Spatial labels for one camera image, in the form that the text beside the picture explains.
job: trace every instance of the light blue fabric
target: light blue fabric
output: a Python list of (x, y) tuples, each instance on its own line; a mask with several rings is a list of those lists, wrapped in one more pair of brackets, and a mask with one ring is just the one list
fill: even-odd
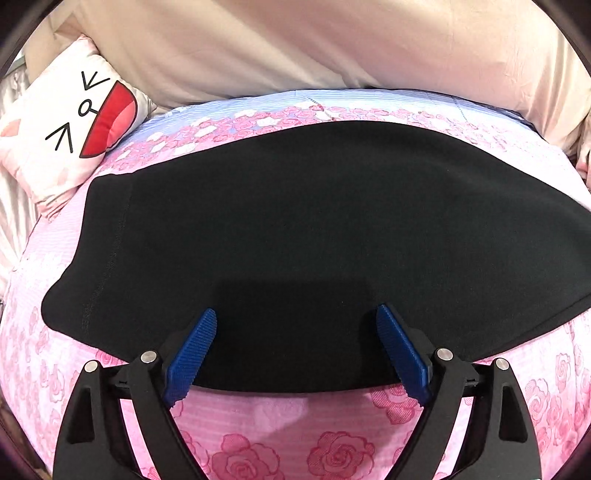
[(161, 132), (164, 135), (171, 134), (202, 117), (209, 117), (215, 121), (234, 116), (244, 110), (272, 112), (310, 101), (327, 109), (331, 106), (348, 108), (352, 102), (360, 102), (371, 105), (372, 108), (382, 108), (389, 111), (399, 108), (412, 111), (424, 108), (431, 113), (439, 113), (450, 119), (463, 122), (474, 124), (485, 122), (500, 128), (532, 129), (531, 124), (515, 112), (420, 90), (295, 90), (261, 97), (217, 100), (200, 105), (178, 107), (145, 122), (122, 143), (145, 141), (156, 132)]

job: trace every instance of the red mouth print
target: red mouth print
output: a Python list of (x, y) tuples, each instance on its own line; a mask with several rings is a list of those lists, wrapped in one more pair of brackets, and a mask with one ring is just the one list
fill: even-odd
[(117, 80), (96, 114), (80, 158), (93, 158), (105, 153), (125, 135), (137, 115), (138, 102), (134, 94)]

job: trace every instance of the stitched seam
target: stitched seam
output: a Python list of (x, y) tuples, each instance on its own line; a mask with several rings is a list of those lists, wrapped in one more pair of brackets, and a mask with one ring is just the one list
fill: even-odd
[(125, 206), (121, 210), (121, 217), (119, 218), (119, 222), (116, 228), (115, 238), (113, 239), (113, 244), (111, 247), (111, 253), (108, 256), (105, 270), (100, 278), (99, 284), (97, 285), (96, 289), (93, 291), (92, 295), (90, 296), (90, 300), (86, 305), (84, 312), (82, 314), (82, 333), (85, 337), (89, 334), (90, 329), (90, 317), (92, 315), (92, 310), (95, 308), (96, 303), (98, 302), (100, 295), (103, 293), (105, 289), (105, 285), (107, 281), (111, 278), (113, 271), (115, 270), (115, 264), (117, 260), (117, 255), (119, 254), (119, 249), (121, 247), (121, 241), (123, 238), (123, 231), (125, 229), (125, 224), (127, 222), (127, 213), (129, 211), (129, 205), (131, 203), (131, 194), (134, 189), (134, 183), (132, 182), (128, 193), (125, 199)]

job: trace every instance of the blue rubber pad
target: blue rubber pad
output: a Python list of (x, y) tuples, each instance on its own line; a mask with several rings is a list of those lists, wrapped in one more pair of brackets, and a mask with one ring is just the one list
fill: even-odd
[(216, 336), (216, 330), (216, 313), (212, 309), (207, 309), (167, 369), (163, 400), (169, 408), (189, 393), (189, 388)]
[(425, 406), (431, 400), (427, 365), (386, 305), (378, 307), (375, 321), (379, 338), (408, 396)]

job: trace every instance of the black eye drawing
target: black eye drawing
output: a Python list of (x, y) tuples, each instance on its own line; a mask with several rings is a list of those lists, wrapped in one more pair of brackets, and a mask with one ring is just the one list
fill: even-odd
[(62, 132), (60, 135), (60, 139), (57, 141), (56, 152), (57, 152), (57, 149), (60, 148), (61, 140), (64, 138), (64, 135), (68, 134), (68, 144), (70, 146), (70, 153), (74, 153), (74, 148), (72, 148), (72, 134), (70, 133), (70, 122), (63, 124), (60, 128), (51, 132), (49, 135), (47, 135), (45, 137), (45, 140), (49, 140), (51, 137), (53, 137), (53, 135), (58, 133), (60, 130), (62, 130)]
[(110, 78), (101, 80), (100, 82), (96, 82), (94, 85), (92, 85), (92, 81), (95, 79), (96, 74), (98, 72), (95, 72), (94, 75), (90, 78), (90, 81), (88, 83), (86, 83), (86, 76), (84, 75), (84, 72), (82, 72), (82, 83), (84, 83), (84, 91), (90, 90), (92, 87), (96, 87), (97, 85), (100, 85), (101, 83), (106, 82), (107, 80), (110, 80)]

